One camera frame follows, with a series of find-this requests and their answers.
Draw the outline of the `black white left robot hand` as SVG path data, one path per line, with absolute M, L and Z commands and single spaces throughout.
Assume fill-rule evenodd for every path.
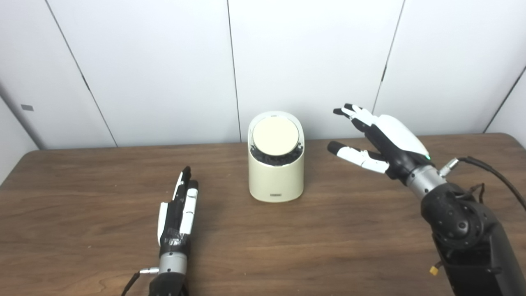
M 157 241 L 159 257 L 167 253 L 190 253 L 190 235 L 195 221 L 198 181 L 191 179 L 191 167 L 179 174 L 172 199 L 159 208 Z

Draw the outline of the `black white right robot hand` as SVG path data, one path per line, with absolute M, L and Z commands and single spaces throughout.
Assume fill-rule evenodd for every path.
M 432 165 L 426 147 L 400 120 L 385 114 L 374 116 L 354 104 L 336 108 L 334 114 L 349 119 L 377 150 L 361 150 L 331 141 L 327 150 L 335 156 L 366 170 L 385 173 L 404 185 L 415 169 Z

